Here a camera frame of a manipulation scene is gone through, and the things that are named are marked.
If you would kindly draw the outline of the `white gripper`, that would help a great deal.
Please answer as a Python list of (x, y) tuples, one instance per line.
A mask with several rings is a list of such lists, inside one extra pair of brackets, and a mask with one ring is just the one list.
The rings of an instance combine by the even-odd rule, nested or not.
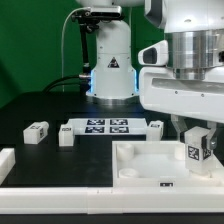
[(166, 67), (168, 43), (160, 41), (138, 53), (140, 103), (146, 110), (173, 114), (177, 140), (184, 141), (184, 117), (206, 120), (206, 148), (217, 147), (217, 123), (224, 123), (224, 66), (208, 69), (203, 81), (178, 80)]

